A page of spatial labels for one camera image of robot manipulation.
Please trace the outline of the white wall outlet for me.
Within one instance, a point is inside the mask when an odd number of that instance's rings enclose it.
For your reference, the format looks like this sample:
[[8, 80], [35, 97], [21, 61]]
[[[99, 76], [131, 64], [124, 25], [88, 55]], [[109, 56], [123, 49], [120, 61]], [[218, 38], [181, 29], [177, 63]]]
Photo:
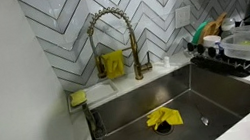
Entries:
[[190, 6], [185, 6], [176, 9], [175, 11], [175, 18], [176, 22], [175, 25], [177, 28], [182, 28], [182, 26], [187, 26], [190, 24]]

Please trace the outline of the yellow glove in sink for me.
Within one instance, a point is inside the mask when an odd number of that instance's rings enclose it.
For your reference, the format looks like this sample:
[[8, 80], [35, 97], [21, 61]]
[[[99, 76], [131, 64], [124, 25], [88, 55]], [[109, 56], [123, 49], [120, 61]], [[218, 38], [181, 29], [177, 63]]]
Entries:
[[179, 114], [178, 110], [166, 108], [164, 106], [147, 115], [146, 123], [148, 127], [153, 127], [153, 129], [157, 130], [159, 125], [164, 121], [168, 122], [170, 125], [183, 124], [181, 114]]

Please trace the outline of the yellow green sponge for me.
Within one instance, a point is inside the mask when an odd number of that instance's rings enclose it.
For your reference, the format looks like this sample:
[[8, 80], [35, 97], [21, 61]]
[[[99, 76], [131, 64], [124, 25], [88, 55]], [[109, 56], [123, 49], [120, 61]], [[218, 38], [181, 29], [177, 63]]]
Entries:
[[69, 95], [71, 106], [79, 106], [80, 104], [87, 101], [87, 95], [84, 90], [79, 90], [77, 92], [73, 92]]

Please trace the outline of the gold spring kitchen faucet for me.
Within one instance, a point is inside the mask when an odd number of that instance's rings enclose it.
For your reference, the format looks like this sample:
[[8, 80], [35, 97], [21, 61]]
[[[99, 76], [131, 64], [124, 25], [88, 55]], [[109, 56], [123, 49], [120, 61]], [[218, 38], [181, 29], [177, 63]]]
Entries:
[[119, 19], [124, 20], [126, 23], [126, 28], [129, 31], [129, 41], [131, 42], [130, 46], [127, 47], [127, 50], [131, 50], [131, 53], [133, 54], [133, 60], [134, 60], [134, 73], [135, 73], [135, 79], [136, 80], [142, 80], [143, 79], [143, 72], [148, 71], [149, 69], [153, 68], [153, 65], [150, 61], [147, 61], [146, 64], [142, 64], [139, 59], [139, 53], [138, 53], [138, 47], [137, 47], [137, 40], [135, 39], [134, 29], [132, 28], [131, 22], [129, 20], [129, 17], [126, 15], [125, 12], [118, 8], [110, 7], [110, 8], [104, 8], [102, 10], [99, 10], [97, 13], [95, 13], [90, 21], [90, 26], [87, 28], [87, 34], [88, 38], [91, 44], [91, 48], [93, 50], [93, 54], [95, 57], [95, 63], [98, 69], [98, 77], [100, 79], [103, 79], [108, 76], [105, 68], [105, 63], [103, 63], [102, 57], [97, 54], [97, 51], [95, 50], [95, 45], [93, 44], [93, 35], [94, 35], [94, 27], [96, 25], [96, 22], [105, 14], [112, 14], [116, 16]]

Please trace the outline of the steel dish drying rack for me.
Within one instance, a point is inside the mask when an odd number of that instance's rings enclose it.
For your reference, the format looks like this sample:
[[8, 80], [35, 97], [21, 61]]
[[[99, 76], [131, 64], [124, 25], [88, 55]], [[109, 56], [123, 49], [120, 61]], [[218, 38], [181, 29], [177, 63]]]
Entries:
[[187, 44], [187, 49], [188, 54], [192, 56], [190, 62], [200, 68], [222, 75], [241, 78], [250, 76], [250, 60], [227, 57], [224, 49], [219, 45], [215, 48], [204, 47], [201, 44], [190, 42]]

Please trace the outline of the stainless steel sink basin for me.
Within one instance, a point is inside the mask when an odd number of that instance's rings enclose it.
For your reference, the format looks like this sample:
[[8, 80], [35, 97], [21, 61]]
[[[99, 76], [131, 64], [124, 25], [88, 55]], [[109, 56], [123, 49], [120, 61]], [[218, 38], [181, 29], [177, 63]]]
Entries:
[[250, 83], [185, 65], [91, 113], [92, 140], [216, 140], [250, 113]]

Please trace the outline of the metal spoon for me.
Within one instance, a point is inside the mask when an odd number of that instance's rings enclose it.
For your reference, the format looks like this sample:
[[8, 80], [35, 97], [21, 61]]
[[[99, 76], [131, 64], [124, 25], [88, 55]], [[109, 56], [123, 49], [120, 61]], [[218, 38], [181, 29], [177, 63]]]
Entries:
[[199, 114], [200, 114], [201, 122], [202, 122], [204, 125], [208, 126], [208, 125], [209, 125], [209, 120], [208, 120], [208, 118], [204, 116], [204, 114], [200, 111], [200, 108], [199, 108], [199, 106], [198, 106], [196, 103], [194, 104], [194, 106], [195, 106], [195, 108], [197, 109], [197, 111], [198, 111]]

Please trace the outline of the white sponge tray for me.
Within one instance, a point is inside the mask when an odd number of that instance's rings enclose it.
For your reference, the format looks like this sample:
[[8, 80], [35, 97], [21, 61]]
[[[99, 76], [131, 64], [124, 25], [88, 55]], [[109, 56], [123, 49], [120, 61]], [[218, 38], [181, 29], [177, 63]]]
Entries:
[[99, 101], [104, 100], [105, 98], [109, 98], [112, 95], [115, 95], [118, 92], [116, 85], [111, 80], [105, 80], [103, 82], [97, 83], [96, 85], [92, 85], [89, 88], [84, 89], [87, 101], [80, 104], [79, 106], [71, 106], [70, 97], [68, 97], [68, 110], [70, 114], [79, 111], [83, 105], [92, 106]]

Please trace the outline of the yellow glove on faucet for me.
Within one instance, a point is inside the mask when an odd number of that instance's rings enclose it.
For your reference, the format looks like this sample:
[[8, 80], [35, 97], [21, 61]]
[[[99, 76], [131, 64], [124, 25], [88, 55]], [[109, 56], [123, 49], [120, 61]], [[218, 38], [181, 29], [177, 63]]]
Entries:
[[103, 54], [102, 58], [105, 63], [106, 75], [108, 78], [115, 79], [125, 74], [122, 50]]

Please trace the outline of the wooden cutting board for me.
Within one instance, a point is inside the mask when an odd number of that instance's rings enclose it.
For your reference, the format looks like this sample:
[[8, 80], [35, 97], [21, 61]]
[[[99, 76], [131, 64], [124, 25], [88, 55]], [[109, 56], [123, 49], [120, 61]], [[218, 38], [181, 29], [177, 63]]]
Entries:
[[204, 42], [203, 38], [205, 36], [218, 35], [219, 27], [224, 22], [223, 20], [226, 18], [226, 16], [227, 16], [226, 12], [223, 12], [216, 20], [214, 20], [213, 22], [209, 22], [202, 30], [198, 42], [202, 44]]

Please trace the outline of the sink drain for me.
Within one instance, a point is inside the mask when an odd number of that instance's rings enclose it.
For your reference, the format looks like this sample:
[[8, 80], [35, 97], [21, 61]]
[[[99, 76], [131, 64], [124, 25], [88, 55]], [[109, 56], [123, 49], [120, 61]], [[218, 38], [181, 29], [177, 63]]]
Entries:
[[165, 136], [165, 135], [170, 135], [173, 130], [174, 130], [174, 127], [170, 125], [168, 122], [164, 121], [163, 123], [159, 125], [157, 130], [155, 130], [155, 133], [158, 135]]

